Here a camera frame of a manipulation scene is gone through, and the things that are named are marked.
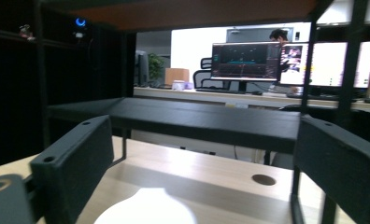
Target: office room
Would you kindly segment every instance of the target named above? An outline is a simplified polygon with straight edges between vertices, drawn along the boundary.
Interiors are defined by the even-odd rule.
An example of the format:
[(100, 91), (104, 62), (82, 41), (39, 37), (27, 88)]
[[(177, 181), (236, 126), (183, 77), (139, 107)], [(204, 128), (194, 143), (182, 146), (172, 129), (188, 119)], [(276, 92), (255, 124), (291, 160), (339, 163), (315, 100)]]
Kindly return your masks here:
[[(275, 1), (277, 7), (283, 7), (276, 17), (261, 0), (253, 5), (249, 1), (217, 1), (204, 4), (211, 11), (230, 13), (187, 21), (180, 12), (201, 13), (205, 5), (194, 2), (190, 7), (188, 1), (157, 0), (103, 1), (96, 7), (78, 1), (14, 1), (17, 8), (28, 8), (18, 10), (0, 4), (0, 9), (9, 12), (0, 14), (0, 206), (18, 211), (0, 213), (1, 221), (304, 223), (304, 219), (306, 223), (326, 223), (326, 219), (333, 222), (337, 218), (339, 223), (370, 222), (370, 198), (363, 197), (365, 189), (370, 195), (370, 170), (352, 169), (346, 162), (355, 160), (370, 168), (370, 140), (342, 128), (339, 124), (349, 124), (346, 120), (328, 123), (303, 116), (299, 110), (278, 110), (303, 104), (305, 97), (183, 91), (183, 80), (178, 81), (180, 90), (171, 90), (172, 83), (164, 83), (164, 90), (134, 88), (135, 52), (152, 51), (136, 48), (136, 32), (174, 30), (170, 52), (153, 53), (163, 56), (168, 68), (188, 74), (192, 83), (201, 58), (211, 56), (213, 42), (226, 41), (228, 28), (294, 24), (293, 38), (304, 41), (310, 24), (293, 21), (316, 22), (316, 18), (324, 19), (325, 9), (328, 13), (331, 7), (348, 3), (308, 0), (301, 5), (291, 0), (286, 3), (290, 7), (283, 7)], [(165, 5), (157, 7), (155, 2)], [(363, 12), (363, 1), (355, 1), (354, 6)], [(263, 13), (236, 14), (255, 7)], [(145, 8), (168, 14), (155, 14), (148, 22), (118, 22), (116, 16), (130, 21), (126, 20), (130, 14), (146, 12)], [(290, 18), (290, 9), (295, 8)], [(10, 18), (10, 13), (20, 15), (20, 22)], [(164, 17), (175, 19), (163, 22)], [(356, 21), (348, 14), (344, 17)], [(193, 27), (202, 33), (186, 35)], [(200, 55), (175, 50), (177, 42), (184, 46), (178, 37), (187, 36), (188, 42), (195, 44), (199, 41), (191, 37), (212, 33), (217, 39), (206, 38), (205, 44), (196, 46), (203, 51)], [(348, 68), (348, 73), (355, 69)], [(252, 84), (252, 88), (262, 91), (264, 85)], [(348, 81), (344, 86), (351, 89)], [(370, 113), (370, 104), (354, 103), (350, 93), (341, 94), (344, 100), (309, 102), (331, 111), (338, 106), (343, 118), (349, 116), (350, 108)], [(336, 159), (321, 156), (331, 154), (319, 148), (332, 150)], [(270, 158), (266, 152), (272, 152)], [(272, 166), (278, 153), (293, 154), (290, 169)], [(335, 165), (343, 166), (330, 174)], [(359, 185), (349, 184), (360, 177), (364, 181)], [(338, 188), (347, 190), (338, 192)], [(8, 200), (13, 189), (22, 191)], [(32, 193), (31, 201), (24, 192)], [(340, 208), (335, 211), (336, 203)]]

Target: white wall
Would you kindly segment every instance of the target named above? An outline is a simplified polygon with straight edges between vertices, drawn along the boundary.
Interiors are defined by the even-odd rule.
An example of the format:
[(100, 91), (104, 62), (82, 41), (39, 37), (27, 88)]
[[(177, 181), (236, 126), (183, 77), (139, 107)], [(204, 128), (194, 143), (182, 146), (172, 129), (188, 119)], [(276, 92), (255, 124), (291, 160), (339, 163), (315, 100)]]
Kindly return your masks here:
[[(337, 0), (320, 17), (318, 23), (349, 22), (351, 21), (351, 10), (351, 0)], [(366, 21), (370, 22), (370, 1)], [(236, 28), (260, 28), (269, 26), (293, 27), (294, 34), (296, 32), (300, 32), (301, 34), (299, 41), (307, 41), (309, 39), (310, 23), (308, 22), (242, 26)], [(192, 80), (194, 71), (200, 69), (200, 60), (205, 57), (211, 57), (212, 44), (224, 43), (226, 41), (226, 30), (232, 28), (234, 27), (174, 30), (171, 39), (171, 67), (189, 69), (190, 80)]]

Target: shelf board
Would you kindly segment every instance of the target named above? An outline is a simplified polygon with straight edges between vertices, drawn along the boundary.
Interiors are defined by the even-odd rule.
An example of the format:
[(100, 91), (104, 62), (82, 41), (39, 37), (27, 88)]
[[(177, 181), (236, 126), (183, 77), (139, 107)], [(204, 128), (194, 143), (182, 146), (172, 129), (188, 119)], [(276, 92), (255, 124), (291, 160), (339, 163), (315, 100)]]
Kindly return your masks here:
[(120, 31), (311, 21), (333, 0), (42, 0), (43, 7)]

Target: desk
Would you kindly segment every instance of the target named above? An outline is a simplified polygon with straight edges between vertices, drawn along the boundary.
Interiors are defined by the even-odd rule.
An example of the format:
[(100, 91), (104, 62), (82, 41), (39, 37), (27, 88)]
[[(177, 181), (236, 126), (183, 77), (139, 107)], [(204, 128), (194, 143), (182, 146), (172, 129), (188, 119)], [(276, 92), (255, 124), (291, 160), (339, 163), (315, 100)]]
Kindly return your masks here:
[[(121, 139), (113, 137), (115, 158)], [(203, 223), (291, 223), (289, 194), (292, 171), (250, 162), (161, 147), (128, 140), (127, 160), (107, 170), (78, 219), (93, 223), (111, 205), (133, 196), (140, 188), (165, 188), (189, 206)], [(0, 175), (30, 174), (33, 157), (0, 166)], [(269, 175), (273, 186), (254, 182), (253, 175)], [(301, 178), (301, 200), (306, 223), (317, 223), (321, 190)], [(339, 211), (338, 223), (354, 223)]]
[(135, 129), (292, 154), (300, 114), (219, 105), (119, 98), (49, 106), (50, 117), (81, 122), (109, 115), (114, 129)]
[[(224, 105), (242, 104), (250, 107), (272, 108), (277, 109), (286, 105), (299, 105), (300, 99), (292, 99), (286, 97), (272, 97), (272, 96), (258, 96), (251, 94), (226, 94), (214, 92), (200, 92), (200, 91), (171, 91), (159, 90), (153, 88), (134, 88), (134, 97), (152, 98), (185, 102), (198, 102), (204, 104)], [(335, 101), (318, 101), (309, 100), (309, 105), (322, 107), (337, 107)], [(352, 105), (353, 109), (360, 109), (370, 112), (370, 104), (364, 102), (356, 102)]]

